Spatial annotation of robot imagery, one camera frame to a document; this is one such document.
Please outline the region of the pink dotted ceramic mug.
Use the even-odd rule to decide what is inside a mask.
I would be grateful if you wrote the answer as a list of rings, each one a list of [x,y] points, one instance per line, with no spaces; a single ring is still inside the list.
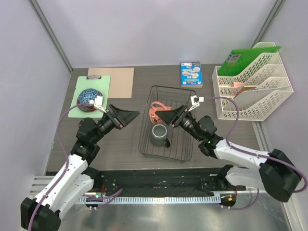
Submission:
[[[170,111],[171,107],[166,106],[165,104],[159,102],[159,101],[154,101],[151,103],[150,109],[149,109],[149,118],[150,121],[153,124],[163,124],[163,121],[161,118],[156,115],[156,111]]]

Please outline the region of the grey ceramic mug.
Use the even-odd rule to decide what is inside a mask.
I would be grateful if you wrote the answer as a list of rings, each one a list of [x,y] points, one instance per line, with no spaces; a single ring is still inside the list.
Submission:
[[[162,124],[156,124],[152,127],[150,134],[150,142],[153,146],[169,148],[171,146],[167,138],[167,127]]]

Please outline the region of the red floral plate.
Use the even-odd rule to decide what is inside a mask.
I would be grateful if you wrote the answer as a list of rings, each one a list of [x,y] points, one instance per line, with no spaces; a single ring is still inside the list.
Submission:
[[[97,110],[94,108],[93,104],[82,104],[80,101],[77,101],[77,104],[78,104],[78,109],[83,112],[93,112]]]

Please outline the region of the white bowl red diamond pattern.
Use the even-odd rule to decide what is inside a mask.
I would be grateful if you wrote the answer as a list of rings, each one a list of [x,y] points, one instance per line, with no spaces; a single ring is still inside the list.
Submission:
[[[93,88],[88,88],[83,90],[78,98],[77,102],[82,103],[84,106],[91,106],[91,103],[94,102],[94,100],[97,98],[97,96],[101,96],[102,94]]]

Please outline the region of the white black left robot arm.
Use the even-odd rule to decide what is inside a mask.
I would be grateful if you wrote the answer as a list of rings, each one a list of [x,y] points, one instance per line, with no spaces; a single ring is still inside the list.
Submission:
[[[90,167],[100,150],[98,141],[111,130],[126,127],[139,114],[111,104],[100,120],[82,119],[77,141],[71,152],[65,153],[62,168],[33,199],[27,197],[22,201],[21,227],[27,231],[57,231],[79,198],[88,191],[99,191],[103,185],[100,171]]]

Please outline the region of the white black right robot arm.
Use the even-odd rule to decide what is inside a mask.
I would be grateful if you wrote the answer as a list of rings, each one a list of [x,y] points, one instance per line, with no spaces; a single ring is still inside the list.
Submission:
[[[304,191],[308,180],[286,154],[274,149],[258,151],[229,142],[216,134],[217,128],[209,116],[197,121],[186,106],[155,113],[164,123],[181,127],[199,141],[200,151],[209,157],[227,160],[238,166],[225,167],[217,178],[218,186],[228,190],[232,186],[248,186],[265,190],[272,198],[288,202],[293,193]],[[298,184],[304,181],[301,190]]]

